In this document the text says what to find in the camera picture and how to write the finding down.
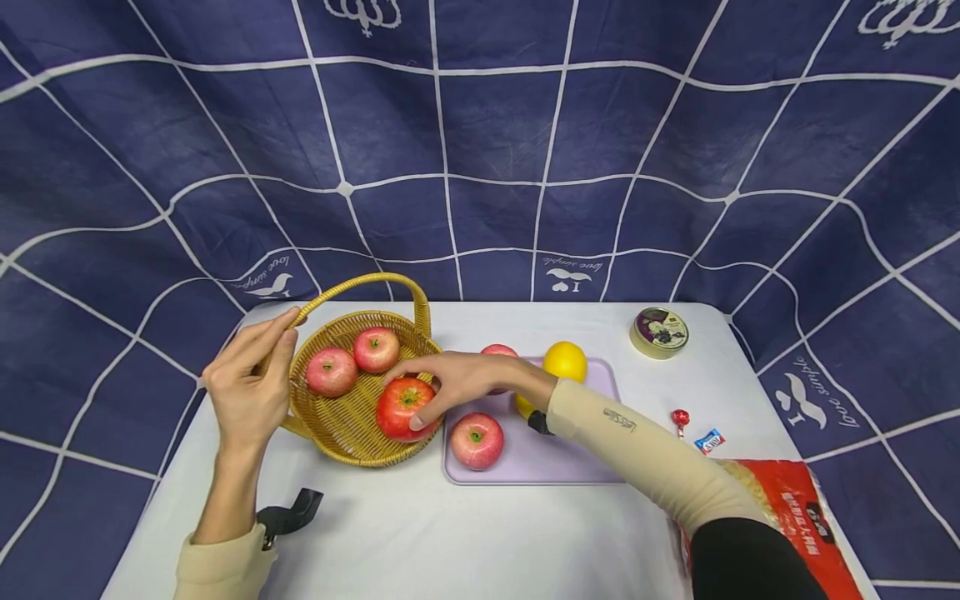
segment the red lollipop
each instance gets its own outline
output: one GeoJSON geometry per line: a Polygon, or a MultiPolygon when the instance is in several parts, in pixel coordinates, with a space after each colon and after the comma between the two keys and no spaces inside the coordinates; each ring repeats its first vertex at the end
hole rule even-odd
{"type": "Polygon", "coordinates": [[[685,410],[678,408],[670,413],[670,419],[672,419],[673,423],[677,425],[677,437],[682,438],[684,436],[684,427],[690,424],[690,414],[685,410]]]}

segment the wicker basket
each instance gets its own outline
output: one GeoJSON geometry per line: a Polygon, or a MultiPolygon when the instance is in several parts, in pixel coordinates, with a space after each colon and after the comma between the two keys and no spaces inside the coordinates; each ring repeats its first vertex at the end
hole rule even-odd
{"type": "MultiPolygon", "coordinates": [[[[414,322],[379,310],[365,310],[335,319],[317,330],[300,347],[290,367],[290,408],[283,427],[308,440],[332,459],[357,467],[389,467],[420,452],[429,437],[415,444],[387,439],[376,425],[376,404],[383,392],[383,375],[360,372],[352,390],[337,398],[318,396],[306,385],[306,365],[323,348],[343,348],[352,352],[353,340],[367,327],[389,327],[400,339],[400,359],[440,353],[430,339],[430,307],[423,290],[409,277],[395,273],[374,273],[345,281],[308,302],[291,327],[302,324],[315,308],[358,285],[392,281],[410,288],[414,297],[414,322]]],[[[421,373],[430,381],[431,375],[421,373]]]]}

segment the candy wrapper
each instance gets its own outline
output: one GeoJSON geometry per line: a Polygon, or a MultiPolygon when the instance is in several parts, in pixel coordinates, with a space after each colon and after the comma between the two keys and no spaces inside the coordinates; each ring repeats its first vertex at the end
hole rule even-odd
{"type": "Polygon", "coordinates": [[[723,436],[720,435],[719,431],[716,429],[710,429],[710,432],[706,434],[706,436],[694,442],[693,445],[700,448],[700,451],[704,454],[710,454],[711,450],[725,441],[726,440],[723,439],[723,436]]]}
{"type": "MultiPolygon", "coordinates": [[[[804,463],[748,460],[716,460],[716,463],[750,490],[767,520],[790,540],[828,598],[863,598],[836,545],[820,496],[804,463]]],[[[685,566],[687,572],[692,572],[689,544],[684,533],[685,566]]]]}

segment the blue fabric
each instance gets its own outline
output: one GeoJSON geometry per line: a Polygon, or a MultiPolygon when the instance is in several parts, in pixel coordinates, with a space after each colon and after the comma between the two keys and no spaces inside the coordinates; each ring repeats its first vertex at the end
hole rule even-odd
{"type": "Polygon", "coordinates": [[[243,313],[377,270],[716,306],[881,595],[955,592],[960,9],[436,4],[0,5],[0,596],[98,597],[243,313]]]}

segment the person's left hand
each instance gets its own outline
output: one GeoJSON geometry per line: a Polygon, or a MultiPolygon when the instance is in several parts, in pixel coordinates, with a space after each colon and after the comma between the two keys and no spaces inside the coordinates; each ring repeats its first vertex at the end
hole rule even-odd
{"type": "Polygon", "coordinates": [[[263,449],[286,417],[287,376],[297,345],[297,331],[287,326],[299,312],[291,308],[272,321],[244,327],[204,369],[201,380],[220,424],[221,449],[263,449]],[[266,374],[252,374],[271,352],[266,374]]]}

